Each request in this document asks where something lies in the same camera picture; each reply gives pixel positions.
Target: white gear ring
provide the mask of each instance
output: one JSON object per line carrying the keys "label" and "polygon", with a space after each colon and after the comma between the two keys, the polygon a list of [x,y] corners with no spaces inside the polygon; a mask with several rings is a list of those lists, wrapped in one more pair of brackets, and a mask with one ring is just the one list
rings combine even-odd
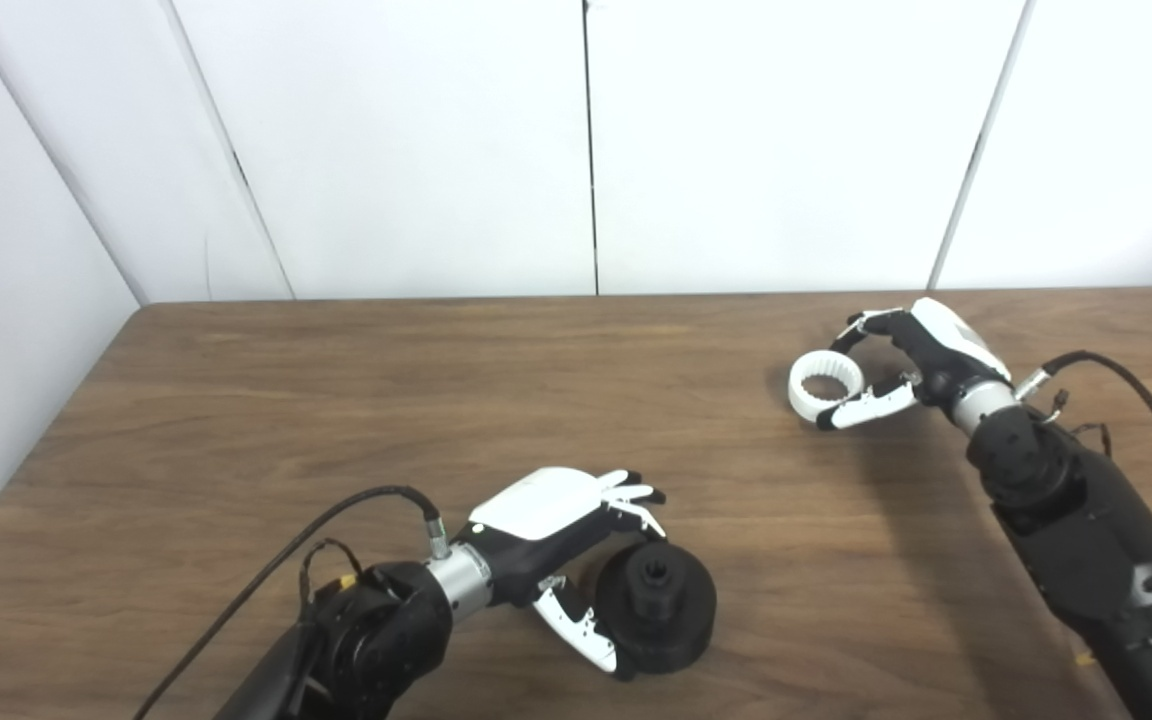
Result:
{"label": "white gear ring", "polygon": [[[808,378],[833,378],[847,388],[847,395],[838,400],[818,397],[803,387]],[[841,404],[847,397],[858,395],[865,387],[865,376],[856,361],[841,353],[832,350],[813,350],[794,362],[790,367],[790,406],[794,411],[809,423],[814,423],[817,415]]]}

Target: robotic hand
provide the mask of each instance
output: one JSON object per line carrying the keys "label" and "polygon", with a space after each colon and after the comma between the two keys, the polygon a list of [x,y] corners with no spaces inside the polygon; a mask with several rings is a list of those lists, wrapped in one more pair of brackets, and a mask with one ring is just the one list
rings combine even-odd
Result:
{"label": "robotic hand", "polygon": [[662,541],[664,529],[644,502],[662,503],[664,495],[632,471],[594,477],[544,468],[477,506],[452,543],[442,521],[431,520],[430,560],[364,570],[351,553],[355,573],[320,588],[312,600],[302,570],[301,619],[215,719],[379,719],[442,664],[453,626],[507,602],[535,606],[599,669],[626,676],[623,662],[617,670],[617,644],[582,606],[575,585],[553,573],[613,532]]}
{"label": "robotic hand", "polygon": [[[846,356],[867,336],[890,338],[916,372],[864,387]],[[824,430],[938,407],[969,437],[968,461],[1030,578],[1056,619],[1087,644],[1137,720],[1152,720],[1152,511],[1114,461],[1083,447],[1068,430],[1024,401],[1071,361],[1115,369],[1087,353],[1061,356],[1011,387],[1011,376],[972,328],[940,302],[909,310],[852,316],[829,350],[801,357],[790,370],[790,401]],[[847,397],[827,401],[803,387],[814,376],[836,378]]]}

